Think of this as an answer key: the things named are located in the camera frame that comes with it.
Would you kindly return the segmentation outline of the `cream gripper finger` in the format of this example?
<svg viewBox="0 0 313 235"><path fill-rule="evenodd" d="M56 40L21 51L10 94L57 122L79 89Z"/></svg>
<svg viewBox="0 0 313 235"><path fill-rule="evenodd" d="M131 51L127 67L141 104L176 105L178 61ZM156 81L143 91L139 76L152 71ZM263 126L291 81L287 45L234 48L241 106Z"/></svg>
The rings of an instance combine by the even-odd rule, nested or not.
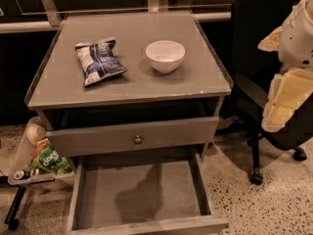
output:
<svg viewBox="0 0 313 235"><path fill-rule="evenodd" d="M293 69L276 74L263 111L262 128L267 132L281 130L312 93L312 70Z"/></svg>
<svg viewBox="0 0 313 235"><path fill-rule="evenodd" d="M258 43L257 48L266 52L277 51L281 32L282 28L280 26L275 28L269 35Z"/></svg>

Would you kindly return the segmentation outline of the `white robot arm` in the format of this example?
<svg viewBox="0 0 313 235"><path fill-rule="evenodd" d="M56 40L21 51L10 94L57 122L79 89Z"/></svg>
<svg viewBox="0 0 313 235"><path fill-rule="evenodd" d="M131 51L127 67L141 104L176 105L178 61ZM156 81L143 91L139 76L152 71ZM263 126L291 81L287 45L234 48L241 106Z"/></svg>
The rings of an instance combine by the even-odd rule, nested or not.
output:
<svg viewBox="0 0 313 235"><path fill-rule="evenodd" d="M276 51L282 63L271 81L261 122L265 131L278 132L313 93L313 0L301 0L257 48Z"/></svg>

